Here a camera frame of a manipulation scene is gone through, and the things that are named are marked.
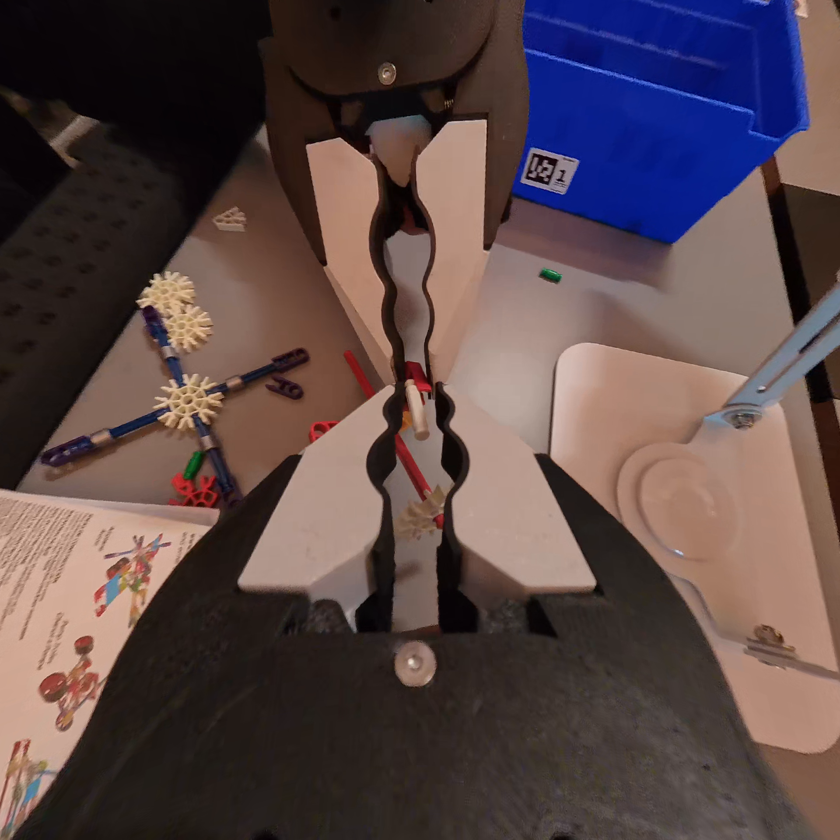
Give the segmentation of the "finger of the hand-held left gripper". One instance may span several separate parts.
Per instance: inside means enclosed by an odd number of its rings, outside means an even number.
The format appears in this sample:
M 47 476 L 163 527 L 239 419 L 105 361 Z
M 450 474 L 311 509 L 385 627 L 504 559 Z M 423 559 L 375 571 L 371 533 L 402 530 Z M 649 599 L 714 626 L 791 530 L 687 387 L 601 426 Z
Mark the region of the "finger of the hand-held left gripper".
M 489 257 L 485 247 L 487 121 L 447 122 L 414 167 L 431 250 L 423 292 L 429 307 L 427 376 L 447 383 L 466 336 Z
M 324 247 L 324 271 L 377 374 L 403 376 L 396 284 L 385 259 L 385 170 L 341 138 L 307 146 Z

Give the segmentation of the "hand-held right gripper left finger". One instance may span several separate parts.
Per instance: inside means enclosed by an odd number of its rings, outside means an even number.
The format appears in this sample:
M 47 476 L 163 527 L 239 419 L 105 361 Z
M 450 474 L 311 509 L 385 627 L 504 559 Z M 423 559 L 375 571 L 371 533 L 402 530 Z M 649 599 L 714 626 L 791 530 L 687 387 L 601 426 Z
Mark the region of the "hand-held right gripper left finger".
M 244 592 L 331 600 L 358 629 L 392 629 L 395 541 L 384 483 L 400 388 L 386 385 L 295 460 L 238 578 Z

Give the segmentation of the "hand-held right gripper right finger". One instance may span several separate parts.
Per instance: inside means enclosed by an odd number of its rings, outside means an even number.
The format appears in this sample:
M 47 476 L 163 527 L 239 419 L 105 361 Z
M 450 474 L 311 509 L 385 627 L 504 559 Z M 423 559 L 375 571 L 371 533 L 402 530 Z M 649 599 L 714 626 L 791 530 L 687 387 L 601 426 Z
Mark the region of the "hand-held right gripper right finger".
M 453 481 L 437 549 L 444 634 L 539 595 L 590 594 L 595 576 L 543 469 L 544 458 L 450 385 L 436 385 L 441 463 Z

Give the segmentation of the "colourful toy construction model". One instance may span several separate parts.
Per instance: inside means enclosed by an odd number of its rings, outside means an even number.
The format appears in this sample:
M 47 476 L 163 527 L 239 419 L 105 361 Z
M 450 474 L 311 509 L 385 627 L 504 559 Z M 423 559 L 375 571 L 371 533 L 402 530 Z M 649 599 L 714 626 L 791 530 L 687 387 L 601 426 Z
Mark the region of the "colourful toy construction model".
M 426 402 L 427 397 L 432 396 L 433 388 L 423 366 L 414 361 L 405 362 L 405 373 L 407 380 L 415 381 Z M 409 429 L 412 430 L 411 417 L 405 403 L 401 433 Z M 396 518 L 395 536 L 398 539 L 416 540 L 434 533 L 435 530 L 441 530 L 444 526 L 445 499 L 448 492 L 441 486 L 434 489 L 429 486 L 401 434 L 395 436 L 395 453 L 419 497 L 419 501 L 411 501 Z

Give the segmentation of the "white toy rod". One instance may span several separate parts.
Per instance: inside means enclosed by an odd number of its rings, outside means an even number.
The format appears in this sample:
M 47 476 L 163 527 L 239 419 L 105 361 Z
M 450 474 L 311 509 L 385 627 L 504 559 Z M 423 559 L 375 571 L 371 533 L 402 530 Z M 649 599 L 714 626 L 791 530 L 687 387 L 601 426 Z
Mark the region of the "white toy rod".
M 415 439 L 419 442 L 428 440 L 430 431 L 425 412 L 424 394 L 421 393 L 414 380 L 406 380 L 405 398 L 407 411 L 411 417 L 411 428 Z

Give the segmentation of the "blue storage bin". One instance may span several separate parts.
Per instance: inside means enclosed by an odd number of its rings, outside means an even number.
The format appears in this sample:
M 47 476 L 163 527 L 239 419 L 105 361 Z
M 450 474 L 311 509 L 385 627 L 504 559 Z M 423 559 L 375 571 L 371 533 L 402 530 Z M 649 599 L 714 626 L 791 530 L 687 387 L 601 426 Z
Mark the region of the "blue storage bin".
M 673 244 L 810 123 L 795 2 L 529 1 L 513 195 Z

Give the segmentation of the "red toy connector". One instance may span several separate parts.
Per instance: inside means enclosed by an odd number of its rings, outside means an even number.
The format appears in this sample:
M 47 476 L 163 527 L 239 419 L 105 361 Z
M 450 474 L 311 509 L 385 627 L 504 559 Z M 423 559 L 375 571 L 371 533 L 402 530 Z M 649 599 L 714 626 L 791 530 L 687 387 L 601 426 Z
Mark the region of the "red toy connector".
M 170 506 L 183 508 L 215 508 L 219 501 L 215 476 L 200 475 L 185 478 L 176 474 L 171 480 L 175 497 L 168 500 Z

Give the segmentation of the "white metal stand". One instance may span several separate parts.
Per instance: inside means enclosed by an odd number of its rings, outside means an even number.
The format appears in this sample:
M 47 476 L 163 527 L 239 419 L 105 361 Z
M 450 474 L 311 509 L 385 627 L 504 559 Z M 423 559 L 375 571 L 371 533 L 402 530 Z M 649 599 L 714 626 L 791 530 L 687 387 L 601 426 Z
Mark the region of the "white metal stand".
M 687 602 L 752 738 L 838 740 L 838 664 L 781 399 L 838 348 L 838 283 L 750 377 L 579 343 L 549 453 Z

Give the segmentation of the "blue rod snowflake assembly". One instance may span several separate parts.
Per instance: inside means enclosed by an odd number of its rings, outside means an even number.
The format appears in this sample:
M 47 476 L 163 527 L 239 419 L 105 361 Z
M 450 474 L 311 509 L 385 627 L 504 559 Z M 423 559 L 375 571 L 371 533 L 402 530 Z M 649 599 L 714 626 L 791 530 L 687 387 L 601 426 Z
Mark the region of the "blue rod snowflake assembly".
M 170 374 L 167 384 L 161 387 L 162 394 L 155 397 L 155 409 L 127 423 L 105 427 L 48 448 L 38 461 L 51 469 L 62 468 L 114 445 L 121 438 L 153 424 L 162 424 L 170 430 L 196 437 L 198 449 L 209 458 L 220 500 L 227 506 L 234 505 L 240 495 L 212 431 L 214 419 L 228 395 L 240 392 L 254 382 L 270 379 L 274 374 L 286 377 L 289 371 L 307 364 L 310 354 L 304 348 L 295 348 L 252 371 L 215 382 L 205 376 L 186 373 L 182 364 L 182 354 L 199 349 L 212 336 L 214 328 L 209 314 L 196 304 L 192 280 L 168 269 L 156 273 L 136 303 L 143 328 Z

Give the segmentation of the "instruction booklet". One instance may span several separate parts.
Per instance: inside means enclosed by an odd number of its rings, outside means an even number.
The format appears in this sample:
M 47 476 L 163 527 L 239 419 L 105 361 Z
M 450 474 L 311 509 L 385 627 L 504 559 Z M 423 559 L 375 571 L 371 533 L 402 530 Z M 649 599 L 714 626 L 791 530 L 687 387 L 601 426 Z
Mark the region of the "instruction booklet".
M 2 838 L 41 802 L 145 607 L 218 517 L 2 490 Z

